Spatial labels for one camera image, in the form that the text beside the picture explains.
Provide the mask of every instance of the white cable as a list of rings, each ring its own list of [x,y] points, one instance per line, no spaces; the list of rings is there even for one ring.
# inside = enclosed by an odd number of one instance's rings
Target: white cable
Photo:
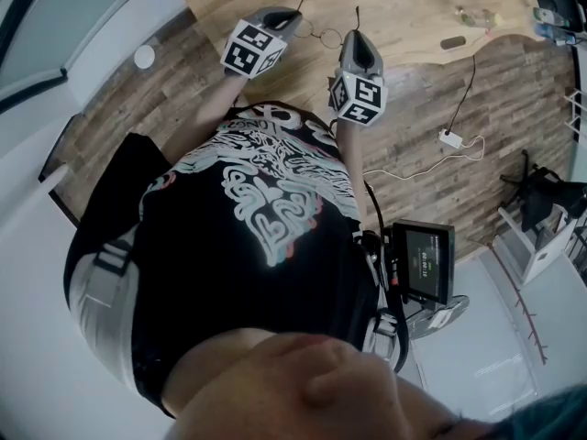
[[[481,160],[483,160],[483,157],[485,156],[485,138],[483,136],[477,136],[477,137],[475,137],[470,145],[464,145],[463,148],[464,149],[470,149],[471,147],[473,147],[477,143],[477,140],[479,138],[483,142],[483,149],[481,151],[481,156],[479,158],[471,158],[468,155],[448,155],[447,157],[445,157],[441,161],[439,161],[436,165],[434,165],[432,168],[429,168],[426,171],[417,172],[416,174],[412,174],[412,176],[408,176],[407,178],[402,178],[400,176],[396,176],[395,174],[391,174],[389,171],[386,171],[386,170],[371,170],[371,171],[366,171],[366,172],[363,173],[363,176],[367,176],[368,174],[373,174],[374,172],[382,172],[383,174],[387,174],[388,176],[391,176],[392,178],[395,178],[397,180],[408,181],[408,180],[411,180],[411,179],[415,178],[416,176],[422,176],[423,174],[428,174],[435,167],[440,166],[442,163],[444,163],[446,160],[448,160],[450,158],[466,158],[467,160],[471,160],[471,161],[481,161]]]

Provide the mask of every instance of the white wall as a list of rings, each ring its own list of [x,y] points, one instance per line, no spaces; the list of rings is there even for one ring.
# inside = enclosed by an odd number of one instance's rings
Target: white wall
[[[581,44],[574,50],[577,51],[577,59],[579,61],[581,90],[585,91],[587,89],[587,48]],[[581,102],[584,105],[587,105],[587,99],[582,99]],[[568,120],[570,121],[571,119],[571,113],[569,112]],[[587,135],[587,126],[582,121],[579,130],[584,135]],[[570,180],[575,182],[587,182],[587,137],[579,136],[579,142],[573,145],[573,152],[570,159]]]
[[[170,420],[119,384],[72,323],[62,275],[74,232],[47,196],[0,244],[0,412],[27,440],[159,440]]]
[[[67,83],[0,115],[0,219],[37,181],[70,117],[184,8],[183,0],[129,0]],[[160,439],[170,420],[119,385],[72,323],[62,275],[74,231],[47,196],[0,242],[0,432],[6,440]]]
[[[534,339],[527,339],[529,324],[520,308],[515,308],[515,291],[501,266],[491,251],[483,253],[481,260],[519,328],[539,394],[549,395],[587,381],[587,288],[567,257],[561,256],[521,288],[528,311],[537,315],[534,324],[540,341],[548,346],[546,366]]]

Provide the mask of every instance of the black t-shirt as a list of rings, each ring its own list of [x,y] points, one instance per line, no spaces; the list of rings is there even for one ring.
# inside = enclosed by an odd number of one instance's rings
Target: black t-shirt
[[[309,113],[233,109],[172,168],[131,135],[72,243],[66,295],[80,256],[139,222],[133,367],[139,392],[162,407],[179,358],[231,329],[328,334],[361,348],[377,289],[353,240],[359,220],[336,143]]]

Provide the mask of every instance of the power adapter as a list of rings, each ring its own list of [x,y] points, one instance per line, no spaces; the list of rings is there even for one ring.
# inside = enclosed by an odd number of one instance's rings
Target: power adapter
[[[438,138],[455,149],[460,149],[462,147],[462,137],[459,137],[453,132],[447,132],[446,128],[443,128],[440,131]]]

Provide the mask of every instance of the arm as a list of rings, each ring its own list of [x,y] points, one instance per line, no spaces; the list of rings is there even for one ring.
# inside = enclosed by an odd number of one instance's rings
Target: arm
[[[170,164],[174,165],[212,136],[247,81],[246,77],[231,74],[210,88],[195,116],[180,126],[161,149]]]
[[[361,222],[367,223],[367,199],[363,180],[363,154],[360,147],[360,127],[345,119],[339,119],[337,125],[337,143],[342,161],[349,171],[355,199],[359,206]]]

